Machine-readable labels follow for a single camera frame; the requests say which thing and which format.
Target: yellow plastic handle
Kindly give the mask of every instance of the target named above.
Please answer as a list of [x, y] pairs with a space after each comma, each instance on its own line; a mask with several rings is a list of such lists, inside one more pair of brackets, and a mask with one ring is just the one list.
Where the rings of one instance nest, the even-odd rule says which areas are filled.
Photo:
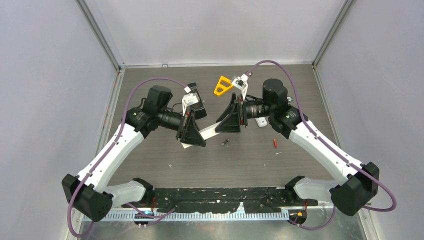
[[233, 88], [233, 85], [231, 85], [231, 80], [226, 78], [225, 76], [221, 76], [219, 78], [218, 83], [216, 84], [215, 90], [213, 91], [213, 94], [215, 96], [220, 97], [224, 93], [226, 93], [228, 90]]

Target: gray wood grain tabletop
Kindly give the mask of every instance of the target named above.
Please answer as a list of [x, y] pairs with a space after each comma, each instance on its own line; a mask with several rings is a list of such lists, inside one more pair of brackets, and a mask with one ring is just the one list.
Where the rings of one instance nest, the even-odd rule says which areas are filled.
[[[334, 141], [311, 66], [287, 65], [286, 68], [294, 78], [304, 113], [323, 134]], [[215, 123], [230, 102], [231, 92], [238, 94], [239, 91], [233, 88], [223, 96], [216, 97], [213, 91], [220, 76], [240, 76], [247, 69], [248, 66], [128, 68], [125, 70], [109, 137], [120, 123], [129, 93], [143, 80], [168, 77], [185, 84], [196, 82], [207, 111], [207, 117], [196, 121], [203, 129]], [[248, 94], [261, 98], [262, 83], [270, 78], [282, 80], [289, 96], [294, 99], [288, 78], [272, 65], [259, 66], [253, 71], [253, 76], [249, 78]], [[130, 106], [138, 106], [153, 85], [163, 85], [172, 90], [171, 104], [180, 102], [185, 93], [175, 83], [153, 81], [139, 88]], [[254, 119], [248, 121], [248, 126], [242, 128], [241, 133], [221, 133], [208, 139], [206, 147], [183, 149], [175, 135], [175, 131], [162, 127], [152, 131], [129, 154], [109, 185], [142, 178], [157, 188], [282, 187], [297, 175], [331, 179], [325, 168], [305, 150], [275, 132], [270, 125], [259, 128]], [[273, 145], [274, 138], [277, 139], [277, 148]], [[226, 139], [229, 142], [222, 146], [221, 143]]]

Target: white wall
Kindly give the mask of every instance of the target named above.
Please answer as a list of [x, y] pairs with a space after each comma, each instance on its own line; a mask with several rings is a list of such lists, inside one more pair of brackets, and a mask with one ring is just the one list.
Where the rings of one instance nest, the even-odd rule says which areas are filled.
[[[374, 162], [398, 207], [382, 240], [424, 236], [424, 1], [359, 0], [318, 66], [342, 146]], [[380, 188], [372, 204], [389, 207]]]
[[125, 64], [311, 63], [344, 0], [91, 0]]
[[61, 240], [116, 73], [74, 0], [0, 1], [0, 33], [0, 239]]

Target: black worn surface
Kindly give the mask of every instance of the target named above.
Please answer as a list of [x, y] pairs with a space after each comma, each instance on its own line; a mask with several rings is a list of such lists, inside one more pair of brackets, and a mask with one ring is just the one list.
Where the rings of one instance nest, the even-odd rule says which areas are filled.
[[[156, 188], [154, 202], [134, 205], [156, 207], [159, 212], [174, 208], [176, 213], [224, 214], [235, 212], [240, 203], [247, 214], [278, 213], [280, 207], [303, 206], [305, 200], [293, 198], [290, 191], [277, 187]], [[308, 200], [308, 206], [317, 205], [316, 200]]]

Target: yellow triangular tool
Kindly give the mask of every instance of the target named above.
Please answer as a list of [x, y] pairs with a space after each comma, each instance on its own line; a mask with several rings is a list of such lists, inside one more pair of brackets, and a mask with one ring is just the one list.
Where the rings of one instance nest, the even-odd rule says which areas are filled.
[[218, 84], [216, 84], [213, 94], [215, 94], [215, 96], [217, 97], [220, 97], [221, 95], [226, 93], [228, 90], [230, 90], [232, 87], [233, 85], [231, 85], [231, 80], [226, 78], [225, 76], [221, 76], [219, 78]]

